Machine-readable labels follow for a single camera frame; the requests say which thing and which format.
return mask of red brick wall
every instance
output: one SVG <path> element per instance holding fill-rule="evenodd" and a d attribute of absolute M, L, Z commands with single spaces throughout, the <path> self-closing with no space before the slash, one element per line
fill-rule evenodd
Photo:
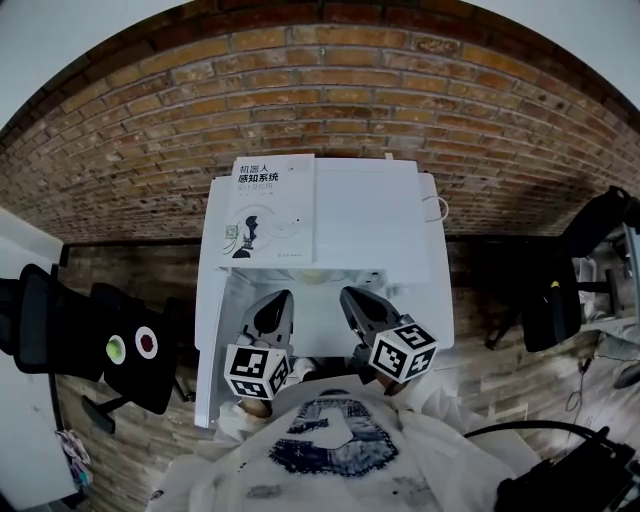
<path fill-rule="evenodd" d="M 504 18 L 248 3 L 156 16 L 45 84 L 0 134 L 0 205 L 65 242 L 195 237 L 211 178 L 279 152 L 416 160 L 450 234 L 555 234 L 640 192 L 637 110 Z"/>

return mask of book cover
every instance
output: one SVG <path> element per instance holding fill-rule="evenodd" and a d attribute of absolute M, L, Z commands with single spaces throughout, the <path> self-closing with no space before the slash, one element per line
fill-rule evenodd
<path fill-rule="evenodd" d="M 312 263 L 314 158 L 311 154 L 236 159 L 224 264 L 286 268 Z"/>

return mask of chair backrest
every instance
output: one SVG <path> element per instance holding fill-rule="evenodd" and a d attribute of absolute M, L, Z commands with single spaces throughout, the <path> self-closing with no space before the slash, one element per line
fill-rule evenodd
<path fill-rule="evenodd" d="M 36 265 L 22 270 L 17 300 L 11 335 L 20 371 L 100 379 L 107 356 L 95 341 L 108 328 L 110 309 L 69 290 Z"/>
<path fill-rule="evenodd" d="M 17 279 L 0 279 L 0 350 L 13 355 L 11 325 L 16 306 Z"/>
<path fill-rule="evenodd" d="M 584 258 L 593 252 L 617 226 L 622 224 L 629 194 L 609 187 L 594 197 L 578 212 L 559 238 L 559 256 Z"/>

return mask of mesh chair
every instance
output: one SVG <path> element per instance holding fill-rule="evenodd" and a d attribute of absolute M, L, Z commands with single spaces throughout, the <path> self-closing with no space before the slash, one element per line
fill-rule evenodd
<path fill-rule="evenodd" d="M 16 304 L 17 279 L 0 279 L 0 350 L 13 355 L 11 324 Z"/>
<path fill-rule="evenodd" d="M 69 290 L 33 264 L 22 270 L 15 303 L 11 338 L 21 372 L 100 379 L 106 353 L 95 339 L 112 321 L 108 308 Z"/>
<path fill-rule="evenodd" d="M 570 338 L 580 330 L 582 312 L 579 290 L 608 293 L 613 312 L 619 308 L 613 275 L 607 273 L 602 283 L 577 283 L 571 258 L 588 256 L 624 218 L 630 197 L 622 189 L 609 190 L 589 201 L 558 237 L 547 254 L 521 268 L 534 269 L 524 277 L 510 280 L 515 284 L 510 309 L 498 334 L 485 346 L 495 349 L 498 342 L 522 315 L 524 342 L 529 352 L 548 349 Z"/>
<path fill-rule="evenodd" d="M 173 385 L 173 389 L 177 391 L 183 402 L 195 401 L 195 393 L 185 393 L 175 378 L 176 336 L 171 329 L 171 322 L 168 321 L 168 309 L 170 308 L 165 306 L 165 312 L 162 315 L 153 311 L 149 311 L 145 307 L 145 304 L 142 300 L 130 297 L 118 288 L 105 283 L 95 283 L 92 286 L 91 299 L 104 307 L 108 307 L 113 311 L 118 312 L 124 317 L 140 319 L 144 318 L 146 322 L 153 322 L 154 327 L 157 327 L 158 329 L 158 335 L 162 337 L 162 341 L 166 342 L 162 347 L 163 354 L 166 355 L 168 351 L 172 353 L 171 357 L 167 359 L 165 363 L 163 363 L 164 368 L 160 370 L 160 373 L 164 375 L 170 374 L 173 381 L 168 382 L 163 379 L 164 382 L 160 386 L 161 389 L 157 388 L 154 390 L 155 396 L 151 401 L 148 400 L 148 396 L 136 397 L 134 395 L 123 395 L 103 404 L 98 404 L 87 396 L 82 397 L 82 408 L 101 430 L 105 431 L 108 434 L 115 433 L 115 420 L 111 416 L 109 416 L 109 414 L 130 401 L 138 403 L 138 405 L 143 406 L 151 412 L 162 414 L 169 402 L 169 398 L 171 395 L 171 385 Z M 174 302 L 175 299 L 167 299 L 167 305 L 172 305 L 174 304 Z M 141 381 L 144 381 L 146 378 L 145 366 L 141 366 L 139 368 L 141 372 L 140 374 L 135 374 L 135 376 L 129 375 L 128 377 L 123 377 L 126 372 L 119 372 L 120 375 L 115 374 L 115 372 L 113 372 L 113 370 L 111 369 L 110 363 L 107 361 L 104 375 L 105 381 L 107 382 L 107 384 L 110 384 L 114 389 L 116 389 L 116 391 L 122 392 L 121 390 L 124 389 L 133 389 L 131 382 L 132 378 L 135 378 L 136 380 L 140 379 Z"/>

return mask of black cable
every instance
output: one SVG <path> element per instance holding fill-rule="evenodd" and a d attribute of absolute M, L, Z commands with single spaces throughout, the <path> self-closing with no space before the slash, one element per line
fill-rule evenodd
<path fill-rule="evenodd" d="M 576 409 L 578 409 L 578 412 L 576 412 L 575 417 L 573 418 L 573 422 L 572 424 L 575 425 L 578 423 L 578 418 L 580 417 L 580 413 L 582 412 L 582 398 L 583 398 L 583 388 L 584 388 L 584 374 L 587 373 L 587 370 L 589 369 L 589 367 L 591 366 L 591 363 L 593 362 L 593 358 L 589 357 L 587 358 L 584 363 L 580 364 L 580 366 L 578 367 L 579 371 L 580 371 L 580 387 L 578 388 L 578 391 L 573 391 L 570 395 L 569 398 L 567 398 L 567 403 L 564 406 L 564 410 L 567 412 L 573 412 Z M 574 396 L 577 396 L 578 399 L 576 400 L 576 403 L 571 406 L 571 400 L 573 399 Z M 567 449 L 569 448 L 569 441 L 571 440 L 571 432 L 569 432 L 567 434 L 567 442 L 564 445 L 564 454 L 567 454 Z"/>
<path fill-rule="evenodd" d="M 488 434 L 489 432 L 496 432 L 498 430 L 513 430 L 513 429 L 529 429 L 529 428 L 555 428 L 558 430 L 566 430 L 572 434 L 576 434 L 584 439 L 591 439 L 597 435 L 597 432 L 583 427 L 582 425 L 573 425 L 571 423 L 565 423 L 564 421 L 549 421 L 549 420 L 526 420 L 526 421 L 510 421 L 507 423 L 498 423 L 489 427 L 484 427 L 479 430 L 474 430 L 465 434 L 467 439 L 470 437 L 478 436 L 480 434 Z M 615 448 L 617 445 L 609 441 L 606 438 L 600 439 L 602 444 L 607 445 L 609 448 Z"/>
<path fill-rule="evenodd" d="M 612 361 L 620 361 L 620 362 L 623 362 L 623 363 L 640 363 L 640 359 L 617 359 L 615 357 L 599 356 L 599 355 L 598 356 L 594 356 L 594 357 L 596 359 L 600 358 L 600 357 L 603 357 L 604 359 L 611 359 Z"/>

